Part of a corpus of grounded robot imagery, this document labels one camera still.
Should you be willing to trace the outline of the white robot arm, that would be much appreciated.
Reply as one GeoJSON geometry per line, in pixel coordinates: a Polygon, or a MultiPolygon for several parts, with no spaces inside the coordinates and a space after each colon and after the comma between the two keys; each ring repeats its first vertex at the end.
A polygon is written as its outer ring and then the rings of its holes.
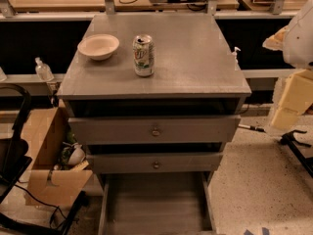
{"type": "Polygon", "coordinates": [[[262,46],[281,51],[284,62],[296,68],[287,78],[277,81],[266,126],[272,134],[285,133],[313,105],[313,0],[308,0],[289,24],[268,37],[262,46]]]}

